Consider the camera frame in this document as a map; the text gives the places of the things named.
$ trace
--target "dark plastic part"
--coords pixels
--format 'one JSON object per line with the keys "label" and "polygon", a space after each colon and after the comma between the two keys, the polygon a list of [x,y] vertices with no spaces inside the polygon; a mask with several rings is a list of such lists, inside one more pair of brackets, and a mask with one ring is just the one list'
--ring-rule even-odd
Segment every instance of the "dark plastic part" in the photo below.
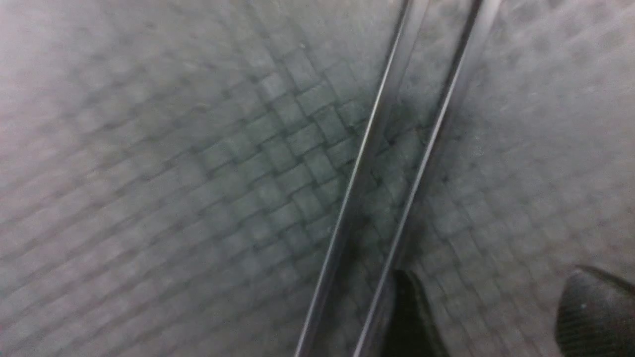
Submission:
{"label": "dark plastic part", "polygon": [[635,356],[635,286],[578,266],[560,300],[556,341],[565,357]]}

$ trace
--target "gray textured surface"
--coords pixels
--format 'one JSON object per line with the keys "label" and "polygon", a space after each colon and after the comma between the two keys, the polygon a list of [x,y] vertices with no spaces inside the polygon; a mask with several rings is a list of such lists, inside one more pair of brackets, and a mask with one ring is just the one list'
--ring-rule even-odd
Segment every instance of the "gray textured surface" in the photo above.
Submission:
{"label": "gray textured surface", "polygon": [[[5,1],[0,350],[290,355],[398,1]],[[354,343],[468,1],[433,1],[316,355]],[[574,262],[633,278],[630,1],[504,1],[413,265],[453,355],[553,355]]]}

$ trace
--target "metal rod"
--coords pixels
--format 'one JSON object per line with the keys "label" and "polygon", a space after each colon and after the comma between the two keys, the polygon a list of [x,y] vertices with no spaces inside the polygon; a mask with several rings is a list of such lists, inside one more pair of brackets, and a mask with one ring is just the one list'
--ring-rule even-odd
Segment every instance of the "metal rod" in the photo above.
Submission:
{"label": "metal rod", "polygon": [[401,86],[401,80],[408,66],[427,4],[428,0],[406,0],[403,8],[391,54],[388,57],[368,126],[366,127],[366,133],[352,170],[349,185],[344,194],[339,216],[333,228],[331,241],[322,270],[317,279],[309,311],[300,332],[300,338],[294,354],[295,357],[306,357],[311,350],[326,299],[333,285],[345,244],[350,236],[352,218],[359,211],[361,198],[370,176],[370,166],[377,153],[392,105]]}
{"label": "metal rod", "polygon": [[464,36],[464,40],[458,49],[459,52],[457,53],[460,53],[460,56],[458,56],[458,60],[450,77],[450,83],[446,87],[443,95],[441,107],[435,118],[434,128],[430,134],[430,139],[425,148],[419,169],[417,170],[417,176],[410,189],[408,200],[404,206],[403,213],[391,245],[391,250],[382,269],[382,275],[377,289],[375,290],[375,295],[373,296],[373,300],[361,335],[359,336],[355,352],[353,353],[353,357],[364,357],[368,355],[368,348],[371,342],[370,339],[374,336],[377,324],[377,311],[382,301],[386,284],[389,281],[390,273],[399,264],[403,255],[403,249],[405,247],[403,231],[408,220],[410,209],[412,208],[412,204],[415,200],[415,196],[417,195],[419,185],[421,184],[421,180],[424,176],[425,169],[428,166],[434,143],[436,142],[439,131],[446,120],[448,109],[455,110],[460,105],[465,95],[469,80],[476,65],[478,64],[494,19],[498,13],[500,1],[501,0],[482,0],[478,2],[474,8],[476,16],[471,17],[473,20],[470,24],[468,24],[468,35]]}

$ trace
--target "woven carbon fiber pattern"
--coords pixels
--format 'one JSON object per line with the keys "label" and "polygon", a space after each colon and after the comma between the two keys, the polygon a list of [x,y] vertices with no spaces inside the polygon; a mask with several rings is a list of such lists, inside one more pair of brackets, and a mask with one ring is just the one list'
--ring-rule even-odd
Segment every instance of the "woven carbon fiber pattern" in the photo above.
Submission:
{"label": "woven carbon fiber pattern", "polygon": [[[469,5],[431,2],[316,353],[354,345]],[[291,354],[400,6],[3,2],[2,353]],[[453,355],[549,355],[569,264],[632,268],[633,19],[504,2],[416,213]]]}

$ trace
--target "thin metal rail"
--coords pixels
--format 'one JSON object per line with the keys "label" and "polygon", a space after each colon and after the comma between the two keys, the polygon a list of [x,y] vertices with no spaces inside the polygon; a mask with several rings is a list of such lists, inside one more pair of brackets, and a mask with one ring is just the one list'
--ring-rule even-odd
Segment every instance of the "thin metal rail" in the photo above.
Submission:
{"label": "thin metal rail", "polygon": [[335,273],[340,264],[347,239],[351,233],[350,228],[353,218],[359,211],[360,202],[370,176],[370,166],[384,134],[392,105],[396,101],[397,92],[410,61],[410,55],[423,22],[427,5],[428,0],[406,0],[391,54],[388,57],[368,126],[366,127],[366,133],[355,161],[349,185],[344,194],[337,222],[333,228],[331,242],[317,279],[309,311],[300,332],[300,338],[294,354],[295,357],[306,357],[311,350],[326,299],[333,285]]}
{"label": "thin metal rail", "polygon": [[443,101],[435,118],[434,128],[430,134],[430,139],[425,148],[419,169],[417,170],[417,176],[410,189],[410,195],[408,196],[408,200],[404,206],[403,213],[391,245],[391,250],[382,269],[382,275],[377,289],[375,290],[375,295],[373,296],[373,300],[361,335],[359,336],[357,346],[353,353],[353,357],[367,356],[369,348],[372,346],[371,339],[374,337],[374,332],[377,327],[380,303],[382,302],[386,285],[389,282],[390,273],[396,266],[398,266],[403,257],[404,247],[406,246],[403,231],[408,220],[410,209],[412,208],[412,204],[415,200],[415,196],[417,195],[419,185],[421,184],[424,176],[425,169],[428,166],[430,156],[434,148],[434,143],[439,136],[441,127],[446,121],[448,111],[450,109],[455,110],[465,96],[469,80],[476,69],[494,19],[498,13],[498,6],[500,5],[500,2],[501,0],[482,0],[475,4],[474,11],[476,14],[470,17],[471,23],[468,24],[466,28],[468,31],[467,35],[463,37],[462,43],[458,49],[457,53],[460,55],[457,56],[457,61],[455,62],[452,70],[450,82],[443,94]]}

